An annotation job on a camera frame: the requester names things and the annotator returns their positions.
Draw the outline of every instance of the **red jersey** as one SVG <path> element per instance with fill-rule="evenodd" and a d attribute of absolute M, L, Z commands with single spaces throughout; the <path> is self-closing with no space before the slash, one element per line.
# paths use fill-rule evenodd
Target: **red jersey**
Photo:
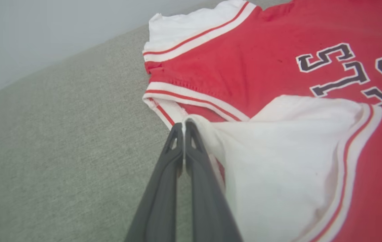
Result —
<path fill-rule="evenodd" d="M 157 14 L 149 28 L 143 100 L 169 127 L 187 114 L 249 121 L 280 95 L 382 106 L 382 0 L 293 0 L 265 11 L 228 0 Z M 369 107 L 378 121 L 345 145 L 345 166 L 356 163 L 339 173 L 345 202 L 300 241 L 382 241 L 382 113 L 373 112 L 382 109 Z"/>
<path fill-rule="evenodd" d="M 382 0 L 229 0 L 149 28 L 143 99 L 168 126 L 246 121 L 283 94 L 382 105 Z"/>
<path fill-rule="evenodd" d="M 188 117 L 244 241 L 382 241 L 382 107 L 282 95 L 247 122 Z"/>

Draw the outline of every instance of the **white wall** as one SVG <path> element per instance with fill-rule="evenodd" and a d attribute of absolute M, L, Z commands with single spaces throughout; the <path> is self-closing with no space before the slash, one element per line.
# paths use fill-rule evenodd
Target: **white wall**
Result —
<path fill-rule="evenodd" d="M 204 1 L 0 0 L 0 89 L 135 29 L 157 12 L 170 15 Z"/>

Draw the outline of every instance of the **red stripe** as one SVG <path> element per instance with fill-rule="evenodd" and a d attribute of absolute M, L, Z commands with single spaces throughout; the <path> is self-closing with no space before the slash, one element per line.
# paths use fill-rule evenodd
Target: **red stripe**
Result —
<path fill-rule="evenodd" d="M 215 105 L 214 103 L 211 103 L 211 102 L 206 101 L 206 100 L 201 100 L 201 99 L 197 99 L 197 98 L 193 98 L 193 97 L 189 97 L 189 96 L 184 96 L 184 95 L 180 95 L 180 94 L 176 94 L 174 92 L 168 92 L 168 91 L 164 91 L 164 90 L 147 90 L 146 93 L 166 94 L 166 95 L 171 95 L 171 96 L 175 96 L 175 97 L 190 100 L 190 101 L 196 101 L 199 103 L 207 103 L 207 104 L 214 106 L 215 108 L 219 109 L 221 112 L 225 113 L 226 115 L 230 116 L 232 119 L 234 119 L 236 121 L 240 121 L 239 118 L 237 118 L 236 116 L 234 116 L 230 112 L 227 112 L 225 109 L 222 109 L 221 107 Z"/>
<path fill-rule="evenodd" d="M 164 115 L 164 117 L 167 119 L 167 121 L 173 126 L 174 125 L 174 121 L 171 119 L 170 116 L 168 116 L 167 112 L 159 105 L 159 103 L 154 101 L 154 99 L 152 99 L 152 98 L 149 98 L 149 100 L 153 101 L 154 103 L 156 103 L 157 109 Z"/>
<path fill-rule="evenodd" d="M 208 29 L 208 30 L 206 30 L 206 31 L 204 31 L 204 32 L 202 32 L 202 33 L 200 33 L 200 34 L 197 34 L 197 35 L 194 36 L 194 37 L 191 37 L 191 38 L 189 38 L 189 39 L 187 39 L 187 40 L 184 40 L 184 41 L 182 41 L 181 43 L 179 43 L 178 45 L 174 46 L 174 47 L 171 48 L 171 49 L 164 50 L 164 51 L 148 51 L 148 52 L 143 53 L 143 55 L 148 55 L 148 54 L 159 55 L 159 54 L 164 54 L 164 53 L 170 52 L 170 51 L 172 51 L 172 50 L 174 50 L 174 49 L 179 48 L 180 46 L 184 45 L 185 43 L 190 42 L 191 40 L 195 40 L 196 38 L 198 38 L 198 37 L 200 37 L 200 36 L 202 36 L 202 35 L 207 34 L 208 32 L 211 32 L 211 31 L 213 31 L 213 30 L 215 30 L 215 29 L 222 28 L 223 26 L 226 26 L 227 24 L 229 24 L 229 23 L 233 22 L 234 20 L 236 20 L 236 19 L 240 16 L 240 14 L 243 12 L 243 10 L 245 9 L 246 5 L 248 5 L 248 3 L 249 3 L 249 2 L 246 2 L 246 3 L 243 5 L 243 7 L 240 9 L 240 11 L 237 13 L 237 15 L 236 15 L 232 20 L 230 20 L 230 21 L 228 21 L 228 22 L 226 22 L 226 23 L 224 23 L 224 24 L 222 24 L 222 25 L 220 25 L 220 26 L 214 27 L 214 28 L 212 28 L 212 29 Z"/>
<path fill-rule="evenodd" d="M 337 219 L 339 213 L 340 213 L 340 209 L 342 208 L 343 206 L 343 199 L 344 199 L 344 196 L 345 196 L 345 188 L 346 188 L 346 177 L 348 175 L 348 170 L 347 170 L 347 154 L 349 152 L 349 147 L 350 147 L 350 144 L 352 143 L 352 141 L 356 138 L 356 136 L 361 133 L 361 131 L 367 127 L 367 125 L 369 124 L 370 120 L 372 119 L 373 117 L 373 107 L 370 106 L 370 115 L 369 115 L 369 119 L 367 119 L 367 121 L 364 123 L 363 126 L 361 126 L 350 138 L 349 140 L 346 142 L 346 150 L 344 151 L 343 153 L 343 165 L 345 167 L 345 174 L 343 176 L 343 186 L 342 186 L 342 193 L 341 193 L 341 196 L 340 196 L 340 203 L 339 205 L 337 206 L 336 208 L 336 211 L 334 212 L 334 215 L 332 216 L 332 218 L 330 219 L 329 223 L 326 225 L 326 227 L 314 238 L 312 239 L 310 242 L 316 242 L 318 241 L 319 239 L 321 239 L 321 237 L 327 232 L 327 230 L 331 227 L 331 225 L 334 223 L 335 219 Z"/>

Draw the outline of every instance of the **striped trim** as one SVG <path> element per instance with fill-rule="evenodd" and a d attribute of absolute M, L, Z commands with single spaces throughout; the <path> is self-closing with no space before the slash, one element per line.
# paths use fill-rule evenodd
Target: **striped trim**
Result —
<path fill-rule="evenodd" d="M 297 242 L 332 241 L 340 231 L 352 201 L 358 157 L 381 119 L 381 107 L 363 104 L 363 116 L 337 147 L 338 176 L 333 202 L 324 217 Z"/>
<path fill-rule="evenodd" d="M 157 107 L 157 105 L 161 106 L 167 116 L 171 117 L 171 120 L 174 122 L 181 122 L 182 118 L 186 116 L 184 115 L 186 111 L 177 103 L 208 108 L 227 121 L 249 121 L 248 116 L 225 101 L 164 82 L 149 83 L 149 86 L 143 95 L 143 101 L 152 109 Z M 170 126 L 170 121 L 166 115 L 163 114 L 163 116 L 163 121 L 168 124 L 167 126 Z"/>
<path fill-rule="evenodd" d="M 157 98 L 144 98 L 143 101 L 160 117 L 169 130 L 175 123 L 182 122 L 188 115 L 176 102 Z"/>
<path fill-rule="evenodd" d="M 153 62 L 161 62 L 177 57 L 195 47 L 198 47 L 230 30 L 239 26 L 255 9 L 255 5 L 244 1 L 243 6 L 240 8 L 239 12 L 235 15 L 235 17 L 217 27 L 212 29 L 208 29 L 200 34 L 197 34 L 176 46 L 167 49 L 167 50 L 155 50 L 155 49 L 145 49 L 143 51 L 143 57 L 145 62 L 153 61 Z"/>

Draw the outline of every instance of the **gray fabric surface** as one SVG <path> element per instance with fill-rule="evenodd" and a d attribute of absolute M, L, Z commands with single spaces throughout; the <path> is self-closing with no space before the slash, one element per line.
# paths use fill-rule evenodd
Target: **gray fabric surface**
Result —
<path fill-rule="evenodd" d="M 0 91 L 0 242 L 123 240 L 168 134 L 141 100 L 148 37 L 142 26 Z M 189 183 L 178 241 L 192 235 Z"/>

